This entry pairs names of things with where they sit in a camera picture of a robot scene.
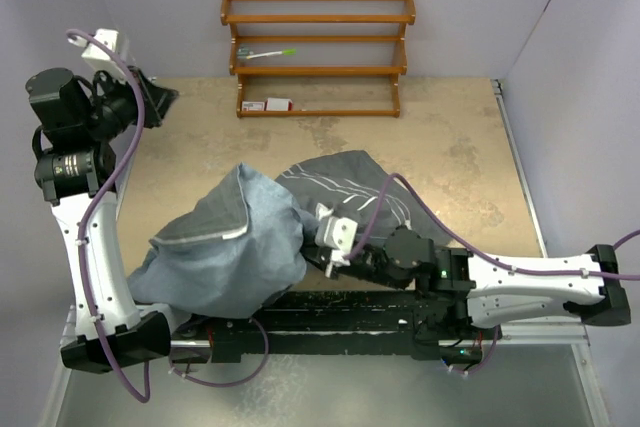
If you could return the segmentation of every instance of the gray cloth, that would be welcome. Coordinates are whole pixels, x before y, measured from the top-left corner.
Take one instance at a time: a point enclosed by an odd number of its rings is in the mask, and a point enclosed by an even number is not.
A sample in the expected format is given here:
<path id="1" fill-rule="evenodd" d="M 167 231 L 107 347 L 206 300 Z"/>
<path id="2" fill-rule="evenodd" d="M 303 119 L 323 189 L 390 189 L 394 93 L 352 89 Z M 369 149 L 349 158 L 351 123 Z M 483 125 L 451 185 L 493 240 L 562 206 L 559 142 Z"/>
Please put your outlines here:
<path id="1" fill-rule="evenodd" d="M 302 280 L 300 248 L 316 230 L 315 217 L 289 191 L 240 164 L 192 212 L 151 239 L 129 289 L 138 302 L 247 318 Z"/>
<path id="2" fill-rule="evenodd" d="M 388 175 L 367 152 L 352 150 L 295 164 L 276 182 L 286 187 L 300 206 L 314 216 L 326 206 L 333 209 L 334 215 L 358 222 L 358 232 L 362 232 L 371 219 L 379 189 Z M 437 245 L 446 245 L 451 240 L 411 194 L 394 182 L 387 191 L 370 242 L 380 245 L 403 224 L 422 237 L 433 239 Z"/>

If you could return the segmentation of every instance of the gray floor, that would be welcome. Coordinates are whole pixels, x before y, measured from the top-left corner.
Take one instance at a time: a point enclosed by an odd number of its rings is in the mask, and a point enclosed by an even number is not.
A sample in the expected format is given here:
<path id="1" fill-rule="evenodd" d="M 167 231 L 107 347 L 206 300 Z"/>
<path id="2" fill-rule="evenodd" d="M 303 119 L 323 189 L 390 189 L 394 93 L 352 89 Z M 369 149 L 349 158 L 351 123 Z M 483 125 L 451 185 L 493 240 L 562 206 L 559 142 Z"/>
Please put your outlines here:
<path id="1" fill-rule="evenodd" d="M 208 365 L 198 376 L 234 380 L 240 365 Z M 140 368 L 127 369 L 137 385 Z M 152 364 L 151 402 L 138 404 L 113 375 L 74 372 L 59 427 L 66 426 L 590 426 L 569 346 L 502 346 L 468 379 L 438 362 L 406 357 L 273 356 L 249 384 L 211 389 Z"/>

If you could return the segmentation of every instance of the table top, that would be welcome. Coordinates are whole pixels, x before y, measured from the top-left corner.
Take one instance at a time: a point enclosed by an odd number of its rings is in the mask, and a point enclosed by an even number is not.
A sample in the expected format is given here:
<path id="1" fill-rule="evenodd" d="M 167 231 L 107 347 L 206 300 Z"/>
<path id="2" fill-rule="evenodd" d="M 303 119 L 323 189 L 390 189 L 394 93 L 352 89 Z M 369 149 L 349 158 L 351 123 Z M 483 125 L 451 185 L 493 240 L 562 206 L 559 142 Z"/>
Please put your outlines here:
<path id="1" fill-rule="evenodd" d="M 235 116 L 234 78 L 164 79 L 180 91 L 164 125 L 145 131 L 120 211 L 127 274 L 148 240 L 193 209 L 239 162 L 275 178 L 292 164 L 363 149 L 387 172 L 403 174 L 440 218 L 477 247 L 539 256 L 502 117 L 489 79 L 403 78 L 399 119 Z M 293 100 L 296 108 L 389 108 L 386 79 L 269 79 L 247 100 Z M 355 279 L 310 271 L 301 289 L 359 288 Z"/>

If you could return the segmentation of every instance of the blue cloth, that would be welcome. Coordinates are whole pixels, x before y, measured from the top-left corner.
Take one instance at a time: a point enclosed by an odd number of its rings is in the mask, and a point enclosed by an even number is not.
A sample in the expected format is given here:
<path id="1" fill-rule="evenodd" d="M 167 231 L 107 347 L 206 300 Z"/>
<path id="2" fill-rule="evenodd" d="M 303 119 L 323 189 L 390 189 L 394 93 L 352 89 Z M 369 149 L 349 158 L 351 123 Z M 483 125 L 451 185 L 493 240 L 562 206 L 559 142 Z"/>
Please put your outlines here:
<path id="1" fill-rule="evenodd" d="M 239 164 L 192 212 L 151 239 L 129 289 L 138 302 L 210 317 L 250 317 L 302 280 L 300 248 L 317 226 L 286 188 Z"/>

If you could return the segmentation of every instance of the toothbrush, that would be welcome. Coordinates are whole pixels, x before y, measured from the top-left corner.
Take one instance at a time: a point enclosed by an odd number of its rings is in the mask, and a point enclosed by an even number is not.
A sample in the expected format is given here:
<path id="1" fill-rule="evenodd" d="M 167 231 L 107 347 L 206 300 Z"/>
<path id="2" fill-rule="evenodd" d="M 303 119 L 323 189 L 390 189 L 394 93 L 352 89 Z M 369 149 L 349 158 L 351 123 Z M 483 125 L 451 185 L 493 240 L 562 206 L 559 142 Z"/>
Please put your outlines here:
<path id="1" fill-rule="evenodd" d="M 276 55 L 293 55 L 296 53 L 296 49 L 277 50 L 275 52 L 264 52 L 262 54 L 249 54 L 245 57 L 246 60 L 257 59 L 258 57 L 274 57 Z"/>

